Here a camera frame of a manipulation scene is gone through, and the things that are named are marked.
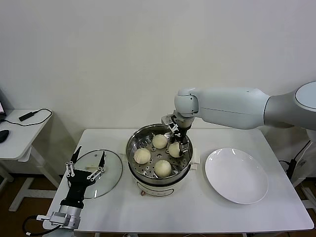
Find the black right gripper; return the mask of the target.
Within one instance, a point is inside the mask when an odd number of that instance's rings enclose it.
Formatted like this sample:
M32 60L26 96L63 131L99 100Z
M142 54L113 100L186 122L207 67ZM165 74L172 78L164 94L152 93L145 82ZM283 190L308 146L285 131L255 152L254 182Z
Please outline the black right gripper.
M188 130L189 127L178 127L174 133L167 132L163 134L167 140L176 140L179 143L179 157L188 151Z

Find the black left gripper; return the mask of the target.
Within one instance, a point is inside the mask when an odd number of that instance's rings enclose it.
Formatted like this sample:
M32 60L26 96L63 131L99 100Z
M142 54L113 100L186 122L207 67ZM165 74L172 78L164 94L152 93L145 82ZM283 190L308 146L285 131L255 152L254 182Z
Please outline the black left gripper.
M60 205L65 206L84 206L84 194L86 188L93 185L93 181L97 179L102 173L105 172L105 152L102 152L102 156L99 162L98 169L93 173L85 170L75 170L75 163L78 160L79 153L82 146L73 153L70 161L65 163L67 180L69 181L70 188L68 190L67 196L60 202Z

